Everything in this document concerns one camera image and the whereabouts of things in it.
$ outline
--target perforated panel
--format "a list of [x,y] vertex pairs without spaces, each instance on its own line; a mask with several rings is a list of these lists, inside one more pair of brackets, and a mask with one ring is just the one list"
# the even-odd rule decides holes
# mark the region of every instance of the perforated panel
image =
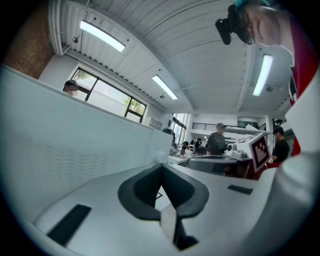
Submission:
[[89,180],[152,162],[151,128],[10,69],[1,88],[2,181],[29,221]]

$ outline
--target brick wall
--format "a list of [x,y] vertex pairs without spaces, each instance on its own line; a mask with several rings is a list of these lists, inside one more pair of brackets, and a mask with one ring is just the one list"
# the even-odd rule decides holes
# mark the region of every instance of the brick wall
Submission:
[[48,25],[48,2],[44,1],[17,32],[3,63],[38,79],[54,54]]

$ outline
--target man in gray shirt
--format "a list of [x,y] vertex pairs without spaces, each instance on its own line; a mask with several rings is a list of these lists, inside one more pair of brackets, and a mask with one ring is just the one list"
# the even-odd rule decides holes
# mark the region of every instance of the man in gray shirt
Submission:
[[225,132],[225,125],[223,123],[218,123],[216,125],[216,132],[212,133],[208,139],[208,155],[223,155],[227,148],[225,137],[223,133]]

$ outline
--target black camera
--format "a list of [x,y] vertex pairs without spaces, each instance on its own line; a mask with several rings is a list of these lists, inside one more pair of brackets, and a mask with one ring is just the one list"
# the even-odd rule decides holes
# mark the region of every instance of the black camera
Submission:
[[225,45],[231,43],[231,34],[235,33],[238,37],[248,45],[255,42],[253,35],[248,31],[249,21],[246,20],[244,13],[238,10],[233,4],[228,8],[228,17],[219,18],[215,22],[215,26]]

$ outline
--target ceiling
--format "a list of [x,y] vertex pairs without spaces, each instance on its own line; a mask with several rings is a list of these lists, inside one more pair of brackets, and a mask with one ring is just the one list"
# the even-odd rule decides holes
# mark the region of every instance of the ceiling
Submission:
[[[289,95],[292,61],[285,50],[247,46],[235,34],[229,46],[223,44],[215,22],[227,16],[234,0],[92,0],[88,6],[86,0],[62,2],[62,46],[107,67],[168,113],[271,115]],[[125,49],[118,52],[81,31],[81,20],[108,32]],[[78,36],[76,44],[72,38]],[[267,81],[274,90],[255,97],[252,92],[264,53],[275,57]],[[152,80],[155,75],[178,100]]]

